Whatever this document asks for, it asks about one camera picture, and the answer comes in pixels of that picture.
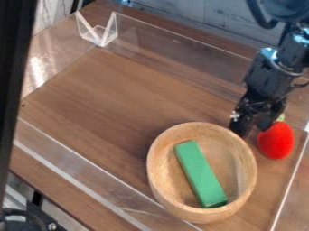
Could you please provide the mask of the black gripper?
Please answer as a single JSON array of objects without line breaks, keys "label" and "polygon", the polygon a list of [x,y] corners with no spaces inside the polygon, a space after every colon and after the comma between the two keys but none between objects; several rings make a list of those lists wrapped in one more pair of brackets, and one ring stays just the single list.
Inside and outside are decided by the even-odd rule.
[{"label": "black gripper", "polygon": [[257,128],[261,131],[268,130],[284,116],[288,94],[296,89],[292,82],[301,75],[300,69],[283,66],[276,49],[259,51],[244,77],[247,92],[231,115],[229,129],[241,138],[252,132],[259,114]]}]

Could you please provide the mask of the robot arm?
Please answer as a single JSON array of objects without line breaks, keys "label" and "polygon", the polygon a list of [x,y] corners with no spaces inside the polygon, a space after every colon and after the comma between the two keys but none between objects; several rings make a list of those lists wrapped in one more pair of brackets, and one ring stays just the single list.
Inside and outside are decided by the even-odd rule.
[{"label": "robot arm", "polygon": [[231,115],[229,129],[241,137],[253,128],[265,131],[281,116],[289,93],[309,86],[296,84],[309,68],[309,0],[247,0],[253,18],[265,29],[285,28],[277,48],[257,52],[244,77],[247,92]]}]

